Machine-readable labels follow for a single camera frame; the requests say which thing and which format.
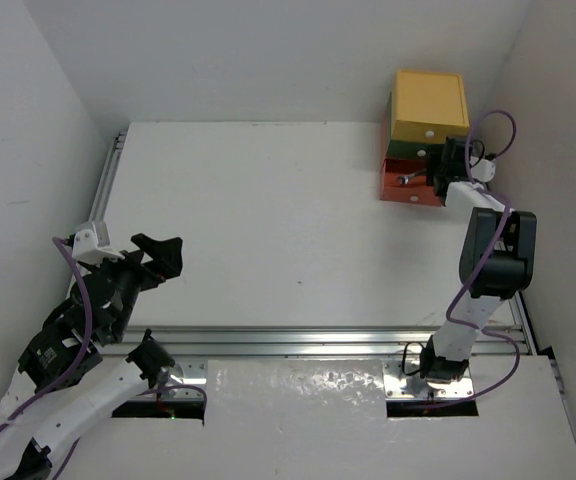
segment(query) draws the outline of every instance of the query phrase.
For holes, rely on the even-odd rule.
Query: white tabletop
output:
[[[378,199],[379,126],[133,123],[105,220],[113,245],[184,240],[181,278],[132,325],[440,325],[466,225]],[[515,323],[508,305],[493,322]]]
[[[512,362],[473,358],[475,388]],[[381,362],[211,361],[207,372],[205,426],[105,420],[82,437],[63,479],[576,480],[546,357],[522,357],[507,384],[477,400],[477,417],[386,418]]]

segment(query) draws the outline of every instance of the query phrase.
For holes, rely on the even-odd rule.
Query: white bracket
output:
[[[495,172],[497,171],[497,166],[490,160],[482,159],[481,162],[472,167],[470,171],[473,178],[479,180],[480,182],[487,183],[494,178]]]
[[[104,221],[86,222],[77,227],[72,256],[75,260],[90,265],[99,265],[104,258],[124,258],[110,246],[108,227]]]

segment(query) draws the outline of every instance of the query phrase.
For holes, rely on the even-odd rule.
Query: white panel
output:
[[[128,121],[375,121],[398,68],[479,112],[530,0],[25,0],[107,134]]]
[[[369,123],[132,124],[106,210],[113,246],[184,240],[184,271],[133,325],[440,325],[466,223],[382,202]],[[493,323],[512,323],[507,304]]]
[[[510,357],[473,360],[475,387]],[[548,359],[528,357],[479,417],[387,419],[374,362],[210,362],[206,424],[112,419],[83,437],[64,480],[402,478],[576,480]]]
[[[517,117],[495,185],[537,214],[526,300],[540,346],[554,348],[576,425],[576,2],[535,1],[491,106]],[[503,142],[505,124],[487,125]]]
[[[106,145],[21,0],[0,0],[0,398],[68,269],[52,245],[87,218]]]

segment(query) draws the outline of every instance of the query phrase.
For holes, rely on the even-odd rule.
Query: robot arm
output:
[[[96,345],[122,340],[139,293],[181,273],[180,238],[160,242],[139,234],[131,240],[139,250],[115,252],[103,222],[84,224],[68,239],[73,257],[90,272],[83,280],[92,307],[92,341],[73,374],[33,401],[64,374],[82,347],[85,315],[75,284],[22,353],[0,402],[0,479],[47,478],[52,461],[67,448],[64,441],[87,430],[98,418],[109,417],[126,399],[167,381],[174,361],[148,334],[107,381],[54,413],[64,390],[77,385],[101,362]],[[146,254],[152,260],[142,264]]]
[[[484,185],[463,181],[463,149],[447,139],[439,162],[429,165],[430,183],[451,214],[470,218],[459,262],[465,284],[494,238],[505,206],[489,195]],[[510,210],[500,240],[483,269],[455,306],[452,316],[430,337],[420,356],[420,376],[435,383],[460,380],[468,368],[472,347],[494,312],[532,279],[537,219],[530,212]]]

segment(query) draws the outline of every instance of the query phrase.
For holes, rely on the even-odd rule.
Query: green drawer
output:
[[[402,142],[390,140],[386,149],[386,158],[404,158],[409,160],[425,160],[429,155],[441,155],[443,144]]]

